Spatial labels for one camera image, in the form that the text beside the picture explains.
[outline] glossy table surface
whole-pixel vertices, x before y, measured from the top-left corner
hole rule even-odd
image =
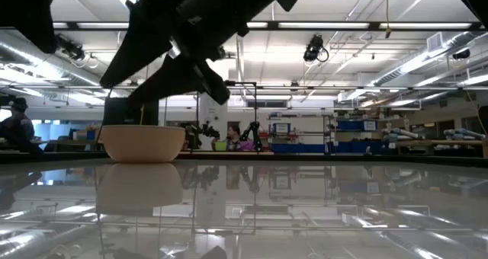
[[[446,165],[0,165],[0,258],[488,258],[487,197]]]

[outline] bowl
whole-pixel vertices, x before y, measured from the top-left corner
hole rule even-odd
[[[105,151],[120,163],[166,163],[178,156],[185,129],[171,126],[104,126]]]
[[[172,164],[119,163],[100,180],[96,205],[98,213],[140,216],[182,200],[181,178]]]

